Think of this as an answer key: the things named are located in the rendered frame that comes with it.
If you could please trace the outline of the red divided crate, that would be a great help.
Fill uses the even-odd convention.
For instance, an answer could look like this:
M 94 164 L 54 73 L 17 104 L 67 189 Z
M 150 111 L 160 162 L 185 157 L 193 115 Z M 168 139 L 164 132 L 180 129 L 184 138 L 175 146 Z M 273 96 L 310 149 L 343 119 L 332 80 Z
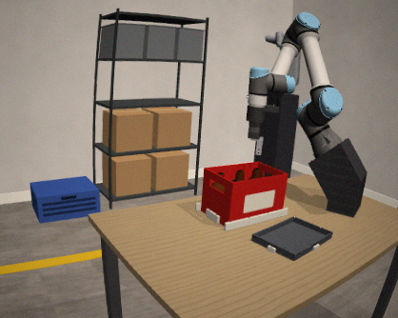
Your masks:
M 248 180 L 254 168 L 261 171 L 260 178 Z M 237 170 L 243 170 L 244 180 L 231 182 Z M 223 172 L 224 177 L 217 174 Z M 274 176 L 264 177 L 264 173 Z M 261 162 L 251 162 L 204 168 L 201 210 L 210 209 L 220 216 L 220 224 L 282 209 L 286 189 L 278 171 Z M 217 182 L 225 193 L 212 187 Z

